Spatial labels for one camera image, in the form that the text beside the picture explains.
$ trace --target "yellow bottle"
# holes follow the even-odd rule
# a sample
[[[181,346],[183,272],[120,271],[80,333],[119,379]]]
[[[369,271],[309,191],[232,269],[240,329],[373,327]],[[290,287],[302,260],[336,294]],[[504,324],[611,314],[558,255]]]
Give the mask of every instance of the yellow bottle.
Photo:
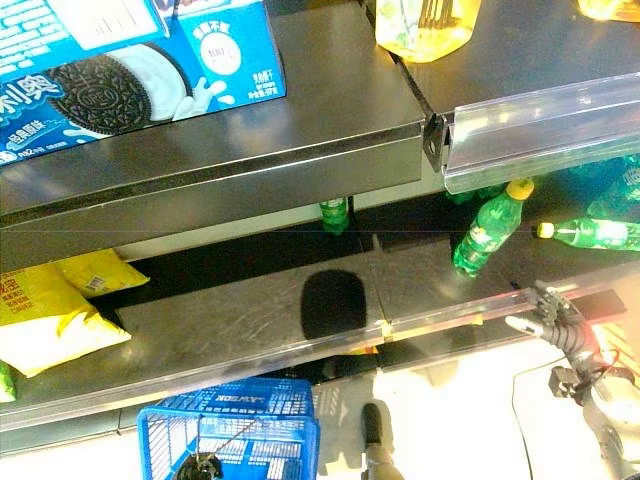
[[[378,0],[376,41],[410,62],[432,62],[467,43],[481,0]]]
[[[640,0],[579,0],[580,11],[596,20],[640,22]]]

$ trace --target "floor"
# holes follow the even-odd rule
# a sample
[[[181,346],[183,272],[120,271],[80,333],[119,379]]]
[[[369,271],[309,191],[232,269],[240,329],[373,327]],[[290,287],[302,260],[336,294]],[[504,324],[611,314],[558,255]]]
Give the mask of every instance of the floor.
[[[360,409],[375,399],[383,411],[384,443],[406,480],[528,479],[511,409],[513,376],[560,356],[555,348],[532,340],[447,363],[371,372],[316,387],[322,428],[318,478],[360,477]],[[533,478],[605,480],[597,442],[581,409],[549,392],[550,368],[516,380],[515,406]],[[3,457],[0,478],[139,480],[138,457],[136,432],[129,431]]]

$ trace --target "green bottle cap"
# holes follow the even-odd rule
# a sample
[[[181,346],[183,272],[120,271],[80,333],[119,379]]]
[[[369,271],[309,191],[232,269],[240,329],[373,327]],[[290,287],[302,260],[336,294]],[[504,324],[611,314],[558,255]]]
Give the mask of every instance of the green bottle cap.
[[[553,237],[553,233],[556,228],[553,226],[553,223],[543,222],[538,225],[538,237],[540,238],[551,238]]]

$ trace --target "blue shopping basket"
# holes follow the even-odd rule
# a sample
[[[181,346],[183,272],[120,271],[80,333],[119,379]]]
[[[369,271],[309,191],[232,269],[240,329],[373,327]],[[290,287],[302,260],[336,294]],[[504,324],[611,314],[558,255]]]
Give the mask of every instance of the blue shopping basket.
[[[138,415],[144,480],[173,480],[215,452],[229,480],[316,478],[319,427],[304,380],[249,378],[167,398]]]

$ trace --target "sprite bottle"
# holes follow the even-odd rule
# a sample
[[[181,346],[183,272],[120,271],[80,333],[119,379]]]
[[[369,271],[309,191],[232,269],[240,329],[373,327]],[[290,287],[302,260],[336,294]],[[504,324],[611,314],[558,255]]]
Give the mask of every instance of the sprite bottle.
[[[503,193],[480,208],[469,232],[454,252],[453,264],[458,270],[472,277],[478,274],[489,255],[498,250],[520,225],[522,204],[531,192],[531,180],[514,180]]]
[[[326,232],[340,235],[349,226],[349,206],[346,197],[320,202],[322,227]]]
[[[541,223],[538,237],[555,238],[578,248],[640,251],[640,224],[576,218],[561,223]]]

